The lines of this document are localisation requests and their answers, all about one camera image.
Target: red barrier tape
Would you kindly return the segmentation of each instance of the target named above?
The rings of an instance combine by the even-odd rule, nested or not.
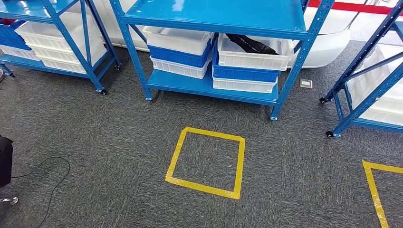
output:
[[[319,0],[311,0],[309,1],[308,6],[311,7],[319,7]],[[344,10],[344,11],[354,11],[354,12],[363,12],[363,13],[376,13],[376,14],[388,14],[392,8],[385,6],[373,6],[373,5],[362,5],[355,3],[344,3],[344,2],[335,2],[332,6],[332,9],[336,10]]]

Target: stacked crates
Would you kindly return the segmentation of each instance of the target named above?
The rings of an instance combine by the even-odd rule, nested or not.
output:
[[[86,43],[81,14],[65,12],[60,15],[60,19],[86,59]],[[94,66],[107,50],[91,15],[87,15],[87,23],[91,63]],[[55,25],[29,21],[15,31],[24,38],[27,45],[32,48],[45,66],[82,74],[86,73],[70,45]]]
[[[212,59],[214,33],[145,26],[154,69],[203,79]]]
[[[246,53],[220,33],[214,47],[213,88],[257,93],[272,93],[281,71],[294,55],[291,40],[253,37],[279,55]]]
[[[403,52],[401,46],[378,44],[371,56],[364,60],[363,65],[356,72],[401,52]],[[402,58],[397,59],[347,81],[346,87],[351,97],[352,108],[357,108],[402,62]],[[378,97],[360,118],[403,126],[403,79],[382,97]]]
[[[30,47],[25,44],[24,39],[15,32],[25,21],[16,20],[10,25],[3,24],[0,19],[0,49],[4,54],[39,60]]]

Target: carpet floor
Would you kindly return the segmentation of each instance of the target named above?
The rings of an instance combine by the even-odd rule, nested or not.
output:
[[[198,95],[153,91],[148,103],[122,48],[122,69],[101,81],[107,96],[86,79],[12,68],[16,77],[0,83],[0,134],[14,140],[14,176],[48,157],[69,160],[47,228],[379,228],[362,160],[403,167],[403,134],[351,127],[327,139],[336,109],[318,102],[362,45],[352,41],[330,65],[302,70],[313,89],[296,83],[275,122],[270,107]],[[148,54],[139,55],[149,75]],[[239,200],[164,180],[186,126],[245,139]],[[237,152],[236,142],[190,133],[173,176],[232,190]],[[67,168],[48,160],[1,188],[20,201],[0,205],[0,227],[37,227]],[[373,173],[389,227],[403,227],[403,175]]]

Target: yellow tape square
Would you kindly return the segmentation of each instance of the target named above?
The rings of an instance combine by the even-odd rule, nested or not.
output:
[[[374,179],[371,169],[383,170],[383,171],[388,171],[388,172],[396,172],[396,173],[403,174],[403,168],[366,162],[364,160],[363,160],[363,167],[364,167],[366,179],[368,181],[368,187],[371,192],[372,201],[374,202],[375,211],[378,215],[378,219],[379,219],[379,222],[381,223],[381,227],[389,228],[388,222],[386,221],[384,209],[382,208],[381,199],[379,198],[378,190],[376,189],[375,179]]]
[[[196,134],[203,134],[203,135],[208,135],[208,136],[213,136],[217,138],[222,138],[222,139],[228,139],[228,140],[234,140],[238,141],[239,143],[239,149],[238,149],[238,161],[237,161],[237,169],[235,173],[235,185],[234,185],[234,191],[228,191],[228,190],[223,190],[223,189],[218,189],[214,188],[211,186],[207,185],[202,185],[194,182],[190,182],[187,180],[182,180],[179,178],[172,177],[173,175],[173,170],[175,169],[176,162],[178,161],[179,153],[181,152],[181,148],[183,145],[183,142],[186,137],[186,133],[191,132],[191,133],[196,133]],[[240,198],[240,186],[242,182],[242,170],[243,170],[243,157],[245,153],[245,139],[240,137],[240,136],[235,136],[231,134],[224,134],[224,133],[219,133],[219,132],[212,132],[212,131],[207,131],[207,130],[202,130],[202,129],[197,129],[197,128],[192,128],[192,127],[185,127],[181,135],[179,136],[178,143],[176,144],[175,151],[173,152],[171,164],[169,165],[168,171],[165,176],[165,180],[169,183],[180,185],[186,188],[190,189],[195,189],[199,191],[204,191],[207,193],[219,195],[219,196],[224,196],[228,198],[233,198],[239,200]]]

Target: person's leg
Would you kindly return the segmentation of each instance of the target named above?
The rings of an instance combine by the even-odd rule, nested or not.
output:
[[[11,182],[13,141],[0,135],[0,187]]]

